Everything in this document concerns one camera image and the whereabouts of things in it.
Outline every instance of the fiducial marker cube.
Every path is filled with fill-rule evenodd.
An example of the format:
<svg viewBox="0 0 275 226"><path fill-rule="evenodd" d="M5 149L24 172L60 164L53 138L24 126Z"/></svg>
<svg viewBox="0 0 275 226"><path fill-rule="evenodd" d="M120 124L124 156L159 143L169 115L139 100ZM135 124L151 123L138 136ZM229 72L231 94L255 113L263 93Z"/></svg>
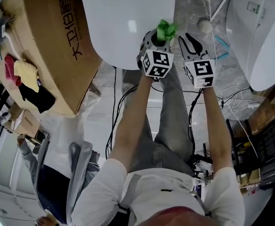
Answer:
<svg viewBox="0 0 275 226"><path fill-rule="evenodd" d="M195 89L212 87L215 82L215 60L185 62L185 72Z"/></svg>
<svg viewBox="0 0 275 226"><path fill-rule="evenodd" d="M144 57L141 58L145 75L164 78L172 67L173 57L171 53L147 49Z"/></svg>

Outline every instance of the label on white appliance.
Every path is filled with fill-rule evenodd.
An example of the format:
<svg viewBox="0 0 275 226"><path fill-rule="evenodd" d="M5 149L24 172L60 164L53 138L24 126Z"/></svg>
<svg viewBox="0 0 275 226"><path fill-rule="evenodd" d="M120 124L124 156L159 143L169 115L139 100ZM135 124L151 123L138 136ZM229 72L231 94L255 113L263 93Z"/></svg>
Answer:
<svg viewBox="0 0 275 226"><path fill-rule="evenodd" d="M257 3L249 2L248 5L247 5L247 10L249 10L249 11L255 13L255 14L258 14L259 9L260 9L260 5L257 4Z"/></svg>

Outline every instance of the large cardboard box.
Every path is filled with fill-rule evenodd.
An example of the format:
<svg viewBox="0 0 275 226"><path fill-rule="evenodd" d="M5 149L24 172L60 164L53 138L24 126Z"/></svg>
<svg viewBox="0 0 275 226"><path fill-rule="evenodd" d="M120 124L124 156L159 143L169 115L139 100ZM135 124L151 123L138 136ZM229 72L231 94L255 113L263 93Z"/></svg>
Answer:
<svg viewBox="0 0 275 226"><path fill-rule="evenodd" d="M39 129L39 121L28 110L21 109L14 103L9 109L11 118L5 123L5 127L19 135L26 134L34 138Z"/></svg>
<svg viewBox="0 0 275 226"><path fill-rule="evenodd" d="M3 0L1 8L11 18L8 33L23 59L38 68L42 85L56 98L50 113L74 116L102 60L92 47L81 0ZM1 55L12 54L7 40ZM15 102L23 101L18 87L5 78L0 61L0 80Z"/></svg>

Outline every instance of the gray floor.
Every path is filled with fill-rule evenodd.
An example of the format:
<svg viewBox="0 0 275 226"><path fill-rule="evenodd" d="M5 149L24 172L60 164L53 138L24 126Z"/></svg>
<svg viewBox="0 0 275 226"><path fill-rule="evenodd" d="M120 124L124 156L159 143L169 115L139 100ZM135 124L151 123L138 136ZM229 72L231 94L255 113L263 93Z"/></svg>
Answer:
<svg viewBox="0 0 275 226"><path fill-rule="evenodd" d="M211 13L215 11L217 6L222 0L210 0L211 1ZM227 42L225 32L225 18L226 18L226 3L220 10L215 20L213 21L214 35L219 36ZM176 0L174 23L179 25L177 35L184 35L186 32L192 34L198 34L203 37L209 46L209 54L211 57L215 57L214 45L212 35L206 35L199 31L197 27L198 20L200 18L209 17L208 0ZM235 85L239 89L244 89L249 86L242 70L232 51L226 51L217 41L215 41L217 56L229 52L229 56L218 60L216 71L217 79L214 89L217 94L231 85ZM177 38L174 45L171 47L171 51L174 53L174 64L178 70L178 74L183 86L183 90L196 91L190 80L186 77L183 66L183 59L181 51L178 45ZM101 156L105 156L105 145L107 143L109 134L111 132L112 121L112 109L113 109L113 83L114 83L114 69L112 66L103 62L95 79L94 84L102 92L101 100L93 108L85 124L85 138L94 145L94 149L100 152ZM121 71L117 70L117 83L116 93L117 102L121 97ZM157 89L161 89L159 83L153 83L153 86ZM227 98L238 90L235 88L229 88L222 93L223 98ZM242 92L244 99L255 99L256 101L262 101L260 97L254 97L249 90ZM185 93L185 101L187 109L190 109L190 104L194 100L196 94ZM233 111L243 109L247 104L252 101L242 101ZM162 107L162 93L152 90L149 98L147 115L151 125L152 133L155 134L159 128L159 117ZM253 112L252 109L245 108L242 111L236 113L239 119L246 119ZM225 118L234 119L234 116L229 110L225 112ZM208 133L206 128L206 113L204 105L196 105L193 111L193 132L196 143L196 151L202 151L202 144L208 142Z"/></svg>

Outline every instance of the white t-shirt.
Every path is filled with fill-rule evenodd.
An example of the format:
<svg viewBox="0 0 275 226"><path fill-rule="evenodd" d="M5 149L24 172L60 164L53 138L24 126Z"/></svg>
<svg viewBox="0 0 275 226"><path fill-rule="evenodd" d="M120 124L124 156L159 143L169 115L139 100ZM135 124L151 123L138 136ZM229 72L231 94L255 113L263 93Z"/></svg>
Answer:
<svg viewBox="0 0 275 226"><path fill-rule="evenodd" d="M201 205L190 194L191 176L164 168L145 169L127 175L121 162L108 159L78 198L72 213L74 224L102 225L125 196L134 174L141 175L130 205L136 216L135 225L159 211L176 206L188 207L204 215ZM222 168L214 175L203 203L214 213L220 225L244 225L243 198L233 168Z"/></svg>

